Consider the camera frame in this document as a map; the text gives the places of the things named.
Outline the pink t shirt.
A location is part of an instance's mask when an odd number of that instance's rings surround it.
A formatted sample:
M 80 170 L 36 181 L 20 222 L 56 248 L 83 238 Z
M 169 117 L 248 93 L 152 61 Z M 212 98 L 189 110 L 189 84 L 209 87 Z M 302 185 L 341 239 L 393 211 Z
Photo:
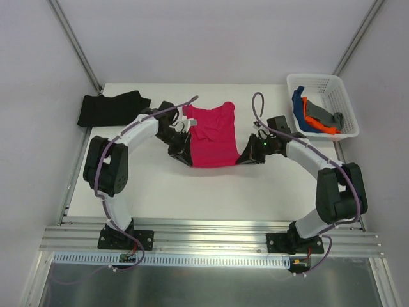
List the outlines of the pink t shirt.
M 213 109 L 189 105 L 183 108 L 183 112 L 197 122 L 189 129 L 193 167 L 234 166 L 240 156 L 236 147 L 234 103 L 225 102 Z

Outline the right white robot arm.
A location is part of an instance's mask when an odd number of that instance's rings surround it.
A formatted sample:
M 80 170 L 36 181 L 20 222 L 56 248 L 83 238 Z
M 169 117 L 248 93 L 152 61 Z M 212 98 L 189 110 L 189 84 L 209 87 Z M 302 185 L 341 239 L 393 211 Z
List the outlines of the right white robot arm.
M 326 231 L 354 222 L 368 210 L 359 165 L 334 161 L 308 145 L 304 135 L 292 133 L 284 116 L 267 120 L 267 131 L 251 134 L 237 165 L 263 164 L 268 155 L 281 154 L 295 161 L 316 180 L 315 208 L 293 221 L 286 233 L 273 238 L 273 248 L 294 255 Z

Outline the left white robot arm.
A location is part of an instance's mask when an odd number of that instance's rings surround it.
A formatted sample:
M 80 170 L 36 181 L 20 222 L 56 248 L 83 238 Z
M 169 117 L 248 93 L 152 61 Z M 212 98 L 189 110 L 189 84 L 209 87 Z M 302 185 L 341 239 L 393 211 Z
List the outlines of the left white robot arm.
M 145 141 L 156 137 L 168 146 L 170 157 L 191 166 L 189 130 L 197 125 L 197 120 L 186 115 L 179 118 L 179 111 L 196 99 L 195 96 L 177 106 L 163 102 L 158 109 L 148 107 L 116 136 L 91 139 L 83 178 L 102 202 L 105 229 L 119 248 L 130 247 L 135 239 L 133 218 L 121 195 L 129 178 L 130 154 Z

